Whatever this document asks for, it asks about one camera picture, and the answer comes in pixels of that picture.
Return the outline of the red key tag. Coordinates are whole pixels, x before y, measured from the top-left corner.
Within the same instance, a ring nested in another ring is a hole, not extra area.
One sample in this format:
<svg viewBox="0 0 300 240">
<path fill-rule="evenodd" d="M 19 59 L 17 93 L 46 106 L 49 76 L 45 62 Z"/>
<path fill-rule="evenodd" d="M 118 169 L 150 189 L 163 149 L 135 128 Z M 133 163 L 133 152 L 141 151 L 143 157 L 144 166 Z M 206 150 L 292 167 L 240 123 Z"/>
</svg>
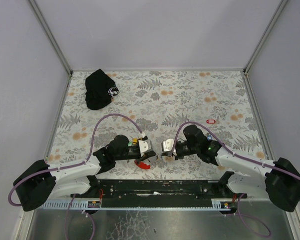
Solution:
<svg viewBox="0 0 300 240">
<path fill-rule="evenodd" d="M 216 120 L 208 119 L 208 120 L 206 120 L 206 123 L 208 123 L 208 124 L 215 124 Z"/>
</svg>

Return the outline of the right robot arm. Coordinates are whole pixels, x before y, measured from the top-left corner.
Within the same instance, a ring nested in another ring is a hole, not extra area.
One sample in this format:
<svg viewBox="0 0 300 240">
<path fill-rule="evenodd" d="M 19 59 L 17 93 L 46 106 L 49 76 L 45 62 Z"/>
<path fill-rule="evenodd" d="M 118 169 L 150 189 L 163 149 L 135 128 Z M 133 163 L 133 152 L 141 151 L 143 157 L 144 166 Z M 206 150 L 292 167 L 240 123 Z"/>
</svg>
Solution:
<svg viewBox="0 0 300 240">
<path fill-rule="evenodd" d="M 196 155 L 205 163 L 232 169 L 225 178 L 235 194 L 269 199 L 275 206 L 293 212 L 300 202 L 300 173 L 285 159 L 260 159 L 235 153 L 218 139 L 208 139 L 195 124 L 184 128 L 185 140 L 176 137 L 162 142 L 163 155 L 174 159 Z"/>
</svg>

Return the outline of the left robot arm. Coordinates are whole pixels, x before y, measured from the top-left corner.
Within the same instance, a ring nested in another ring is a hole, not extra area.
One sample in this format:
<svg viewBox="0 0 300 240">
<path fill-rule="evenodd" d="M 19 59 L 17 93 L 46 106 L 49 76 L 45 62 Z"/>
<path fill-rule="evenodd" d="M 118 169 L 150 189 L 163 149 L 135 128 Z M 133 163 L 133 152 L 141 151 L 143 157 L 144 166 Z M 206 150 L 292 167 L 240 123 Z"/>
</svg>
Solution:
<svg viewBox="0 0 300 240">
<path fill-rule="evenodd" d="M 58 165 L 49 165 L 44 160 L 34 162 L 13 182 L 13 192 L 18 196 L 19 206 L 29 212 L 49 199 L 72 194 L 88 197 L 97 184 L 95 176 L 113 169 L 117 161 L 134 160 L 137 166 L 149 169 L 155 159 L 148 137 L 129 141 L 126 136 L 117 135 L 88 160 Z"/>
</svg>

